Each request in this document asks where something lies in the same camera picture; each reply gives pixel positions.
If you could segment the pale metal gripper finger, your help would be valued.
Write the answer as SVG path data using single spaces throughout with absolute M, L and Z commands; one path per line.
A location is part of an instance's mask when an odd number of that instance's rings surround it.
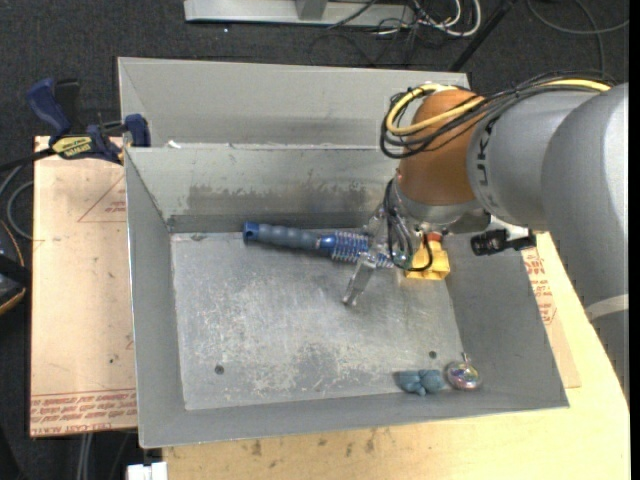
M 350 280 L 350 305 L 355 306 L 358 298 L 363 294 L 367 288 L 369 281 L 374 273 L 377 272 L 376 268 L 358 265 L 354 274 Z
M 359 263 L 349 279 L 346 291 L 342 297 L 344 304 L 355 304 L 367 285 L 367 267 Z

